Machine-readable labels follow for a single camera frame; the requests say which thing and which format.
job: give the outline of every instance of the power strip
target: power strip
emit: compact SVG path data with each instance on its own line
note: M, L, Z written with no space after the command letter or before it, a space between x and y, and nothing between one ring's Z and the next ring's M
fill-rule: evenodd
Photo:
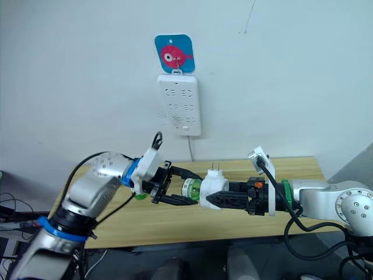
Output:
M157 84L163 107L175 134L200 136L197 79L194 76L159 75Z

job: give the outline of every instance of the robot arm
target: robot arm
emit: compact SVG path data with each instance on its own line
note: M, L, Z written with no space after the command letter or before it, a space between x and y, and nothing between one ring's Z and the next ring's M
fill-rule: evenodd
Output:
M76 267L74 252L84 246L88 237L96 238L92 232L97 225L96 218L121 185L130 187L136 194L150 194L153 203L196 204L187 197L166 195L173 175L184 179L200 177L172 166L169 161L159 167L162 159L157 150L161 143L162 135L158 132L152 147L141 158L131 159L113 152L96 156L89 171L62 197L51 219L38 220L42 228L9 279L71 279Z
M372 190L356 181L328 184L318 180L282 180L281 183L277 183L274 179L275 169L269 156L266 156L260 147L256 148L249 158L259 174L266 173L270 178L269 182L266 183L263 177L251 177L247 182L230 182L230 191L219 191L208 195L206 199L209 202L220 208L244 209L250 215L264 215L265 212L272 215L275 205L276 211L292 210L292 217L295 214L294 210L299 209L301 211L298 215L302 214L302 217L343 223L347 230L335 223L301 228L308 232L312 230L311 228L326 225L343 229L346 233L346 240L349 240L343 245L353 245L353 250L359 254L359 257L363 257L366 269L373 274ZM274 184L276 185L275 193L272 189ZM288 229L294 220L293 217L289 221L285 235L288 234ZM308 260L312 258L316 260L315 257L304 257Z

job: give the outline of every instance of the wooden table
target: wooden table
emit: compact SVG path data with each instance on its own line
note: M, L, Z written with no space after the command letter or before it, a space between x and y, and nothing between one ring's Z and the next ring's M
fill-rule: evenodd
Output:
M284 178L324 180L313 157L271 160L276 168L277 181ZM224 170L224 176L230 181L247 181L249 177L257 176L251 161L221 160L219 163L220 168ZM207 169L211 168L212 162L179 162L173 163L173 165L192 170L204 177ZM76 178L87 172L88 168L88 166L84 166L79 169ZM182 180L174 177L167 193L180 194L181 185ZM123 203L130 194L128 187L120 188L98 219ZM275 217L250 216L242 210L212 210L200 205L153 204L150 202L150 197L142 201L133 199L127 206L94 230L98 238L97 240L90 238L86 243L86 248L282 235L289 219L290 215L284 212L276 212ZM302 219L302 221L307 226L320 222L312 219ZM333 229L326 227L319 232L330 230ZM290 233L303 232L293 226Z

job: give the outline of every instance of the fish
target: fish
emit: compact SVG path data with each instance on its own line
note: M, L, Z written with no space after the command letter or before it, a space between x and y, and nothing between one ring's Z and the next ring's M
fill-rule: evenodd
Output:
M184 52L175 45L165 45L161 51L161 59L168 67L177 69L180 68L186 60L193 59L193 55L184 54Z

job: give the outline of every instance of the plastic bottle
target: plastic bottle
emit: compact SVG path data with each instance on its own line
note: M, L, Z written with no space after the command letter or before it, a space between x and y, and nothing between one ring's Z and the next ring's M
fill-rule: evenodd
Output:
M202 180L188 178L181 187L181 195L199 201L199 191Z

